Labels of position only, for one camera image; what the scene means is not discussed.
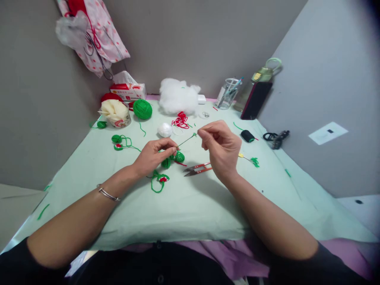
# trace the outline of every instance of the bangle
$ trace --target bangle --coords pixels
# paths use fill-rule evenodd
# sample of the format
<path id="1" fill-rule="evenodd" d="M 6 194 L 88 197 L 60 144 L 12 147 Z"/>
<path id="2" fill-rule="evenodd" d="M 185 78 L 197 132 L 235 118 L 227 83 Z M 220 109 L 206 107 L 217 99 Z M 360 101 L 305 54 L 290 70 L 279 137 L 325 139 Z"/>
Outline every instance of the bangle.
<path id="1" fill-rule="evenodd" d="M 121 201 L 121 199 L 119 199 L 118 197 L 114 197 L 114 196 L 108 194 L 102 187 L 100 187 L 99 192 L 101 194 L 103 194 L 104 196 L 106 196 L 107 198 L 110 198 L 111 200 L 113 200 L 115 202 Z"/>

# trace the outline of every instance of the white yarn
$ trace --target white yarn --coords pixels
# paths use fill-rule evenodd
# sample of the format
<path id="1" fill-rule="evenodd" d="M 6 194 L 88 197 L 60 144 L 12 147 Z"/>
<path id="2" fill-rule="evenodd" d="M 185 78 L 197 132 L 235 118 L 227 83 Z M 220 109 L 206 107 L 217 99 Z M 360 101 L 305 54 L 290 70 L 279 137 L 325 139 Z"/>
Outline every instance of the white yarn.
<path id="1" fill-rule="evenodd" d="M 181 136 L 181 135 L 183 135 L 184 134 L 184 131 L 183 131 L 183 129 L 181 129 L 180 127 L 178 127 L 177 125 L 174 125 L 176 128 L 178 128 L 181 132 L 182 132 L 182 134 L 178 134 L 178 133 L 176 133 L 174 130 L 175 130 L 175 128 L 173 127 L 173 134 L 175 134 L 175 135 L 177 135 L 177 136 Z"/>
<path id="2" fill-rule="evenodd" d="M 159 105 L 168 115 L 177 115 L 183 111 L 186 115 L 198 111 L 198 93 L 201 88 L 197 85 L 187 86 L 186 81 L 165 78 L 161 81 Z"/>
<path id="3" fill-rule="evenodd" d="M 157 128 L 157 132 L 161 137 L 169 137 L 173 133 L 173 127 L 168 123 L 162 123 Z"/>

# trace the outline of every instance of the tissue box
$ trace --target tissue box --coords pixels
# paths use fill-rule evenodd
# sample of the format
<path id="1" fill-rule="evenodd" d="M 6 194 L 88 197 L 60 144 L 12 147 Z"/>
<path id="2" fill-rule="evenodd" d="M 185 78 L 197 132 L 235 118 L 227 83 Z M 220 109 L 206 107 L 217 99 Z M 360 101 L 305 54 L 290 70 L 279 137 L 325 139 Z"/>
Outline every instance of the tissue box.
<path id="1" fill-rule="evenodd" d="M 114 84 L 110 91 L 119 95 L 123 101 L 146 99 L 145 84 Z"/>

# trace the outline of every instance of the scissors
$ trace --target scissors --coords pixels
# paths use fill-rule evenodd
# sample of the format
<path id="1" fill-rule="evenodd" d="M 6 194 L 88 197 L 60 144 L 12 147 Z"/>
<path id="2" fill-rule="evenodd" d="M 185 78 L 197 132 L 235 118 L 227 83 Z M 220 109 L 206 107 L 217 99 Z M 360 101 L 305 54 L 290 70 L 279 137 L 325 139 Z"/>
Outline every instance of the scissors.
<path id="1" fill-rule="evenodd" d="M 207 164 L 210 164 L 210 162 L 207 162 L 207 163 L 204 163 L 204 164 L 200 164 L 200 165 L 196 165 L 196 166 L 192 166 L 192 167 L 186 168 L 186 169 L 183 170 L 182 172 L 187 172 L 187 171 L 189 171 L 189 173 L 186 174 L 185 176 L 192 176 L 192 175 L 195 175 L 195 174 L 198 174 L 198 173 L 205 172 L 205 171 L 207 171 L 207 170 L 211 170 L 212 167 L 210 167 L 210 168 L 205 167 L 205 165 L 207 165 Z M 197 168 L 199 168 L 199 167 L 203 167 L 204 169 L 202 169 L 202 170 L 194 170 L 194 169 L 197 169 Z"/>

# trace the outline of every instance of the black shirt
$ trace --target black shirt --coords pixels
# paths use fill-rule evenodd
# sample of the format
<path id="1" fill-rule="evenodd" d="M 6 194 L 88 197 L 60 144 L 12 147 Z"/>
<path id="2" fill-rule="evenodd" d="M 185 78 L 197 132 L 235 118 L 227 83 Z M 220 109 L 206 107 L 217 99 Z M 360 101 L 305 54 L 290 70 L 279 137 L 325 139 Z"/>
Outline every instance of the black shirt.
<path id="1" fill-rule="evenodd" d="M 39 265 L 24 239 L 0 255 L 2 284 L 233 284 L 214 260 L 175 243 L 158 242 L 144 253 L 98 251 L 72 277 L 69 266 Z M 366 284 L 367 281 L 319 244 L 304 261 L 273 256 L 270 284 Z"/>

